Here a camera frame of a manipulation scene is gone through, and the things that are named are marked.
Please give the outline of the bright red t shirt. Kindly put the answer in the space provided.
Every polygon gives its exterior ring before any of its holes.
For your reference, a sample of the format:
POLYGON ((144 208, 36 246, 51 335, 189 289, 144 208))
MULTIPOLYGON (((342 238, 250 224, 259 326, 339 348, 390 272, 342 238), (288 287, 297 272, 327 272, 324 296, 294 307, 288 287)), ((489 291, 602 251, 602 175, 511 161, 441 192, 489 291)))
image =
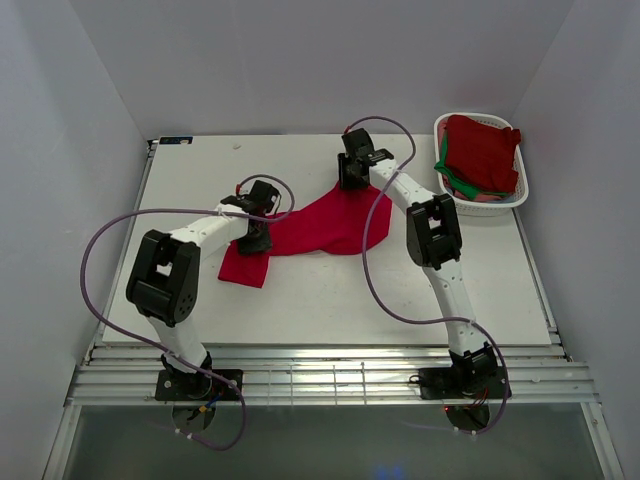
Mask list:
POLYGON ((266 253, 242 255, 239 243, 227 248, 218 279, 242 286, 261 288, 272 257, 325 252, 357 255, 371 249, 389 234, 393 203, 370 186, 343 190, 338 185, 286 219, 271 224, 272 247, 266 253))

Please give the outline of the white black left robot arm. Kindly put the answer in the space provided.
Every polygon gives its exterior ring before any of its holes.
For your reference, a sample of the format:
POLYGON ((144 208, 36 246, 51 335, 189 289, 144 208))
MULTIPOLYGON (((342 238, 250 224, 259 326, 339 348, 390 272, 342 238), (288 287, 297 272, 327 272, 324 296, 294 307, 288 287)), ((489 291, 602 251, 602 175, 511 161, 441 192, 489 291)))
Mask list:
POLYGON ((162 363, 171 386, 190 399, 205 397, 212 387, 211 356, 199 340, 192 312, 199 290, 200 265, 216 251, 231 246, 242 260, 263 259, 272 248, 269 223, 281 194, 256 180, 220 201, 214 216, 142 237, 126 298, 154 328, 167 349, 162 363))

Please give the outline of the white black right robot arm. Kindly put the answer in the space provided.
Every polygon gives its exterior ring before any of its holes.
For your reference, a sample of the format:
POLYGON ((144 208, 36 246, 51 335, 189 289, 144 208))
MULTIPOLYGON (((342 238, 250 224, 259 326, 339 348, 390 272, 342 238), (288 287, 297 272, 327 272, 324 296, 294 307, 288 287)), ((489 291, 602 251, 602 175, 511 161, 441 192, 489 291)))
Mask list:
POLYGON ((407 319, 405 322, 442 323, 447 331, 451 365, 421 368, 410 382, 420 387, 424 399, 507 396, 504 361, 488 332, 476 323, 465 287, 461 267, 462 235, 453 198, 431 192, 403 172, 393 154, 374 146, 365 129, 347 128, 342 141, 345 151, 338 155, 340 188, 379 190, 367 213, 362 237, 365 279, 374 299, 381 301, 369 273, 369 233, 379 204, 389 200, 405 216, 408 255, 429 280, 442 315, 440 319, 407 319))

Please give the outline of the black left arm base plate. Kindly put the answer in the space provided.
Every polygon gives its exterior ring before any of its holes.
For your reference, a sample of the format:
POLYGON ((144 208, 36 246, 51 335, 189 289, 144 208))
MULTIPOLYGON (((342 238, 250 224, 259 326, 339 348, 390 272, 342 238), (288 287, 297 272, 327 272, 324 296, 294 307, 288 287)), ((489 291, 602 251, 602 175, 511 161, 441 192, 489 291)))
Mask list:
POLYGON ((222 401, 237 401, 235 391, 226 383, 216 379, 204 378, 198 386, 181 384, 168 371, 158 374, 154 399, 161 402, 206 402, 216 397, 222 401))

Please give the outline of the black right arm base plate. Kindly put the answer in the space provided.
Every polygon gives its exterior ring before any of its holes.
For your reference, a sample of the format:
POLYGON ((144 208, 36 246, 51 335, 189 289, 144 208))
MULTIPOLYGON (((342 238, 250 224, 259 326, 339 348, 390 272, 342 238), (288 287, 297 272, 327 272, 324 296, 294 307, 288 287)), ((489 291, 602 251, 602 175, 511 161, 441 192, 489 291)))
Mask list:
POLYGON ((419 386, 423 400, 473 399, 485 396, 486 399, 501 399, 511 388, 506 385, 505 369, 497 367, 490 373, 476 373, 464 376, 453 367, 427 367, 417 370, 413 382, 419 386))

